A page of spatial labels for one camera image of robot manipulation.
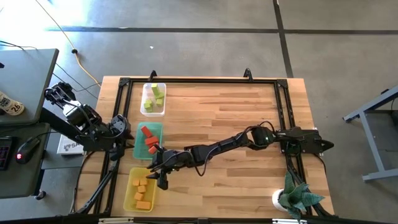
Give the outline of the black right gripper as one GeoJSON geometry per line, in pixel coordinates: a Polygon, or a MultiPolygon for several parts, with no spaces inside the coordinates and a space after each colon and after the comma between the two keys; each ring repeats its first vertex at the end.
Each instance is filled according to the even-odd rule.
{"type": "Polygon", "coordinates": [[[154,144],[153,147],[156,148],[153,159],[158,159],[159,164],[157,165],[157,170],[161,171],[149,174],[146,178],[156,180],[158,188],[162,190],[167,190],[169,188],[169,182],[167,180],[169,172],[164,170],[170,171],[172,169],[193,167],[195,165],[193,155],[189,151],[165,151],[165,149],[158,144],[154,144]]]}

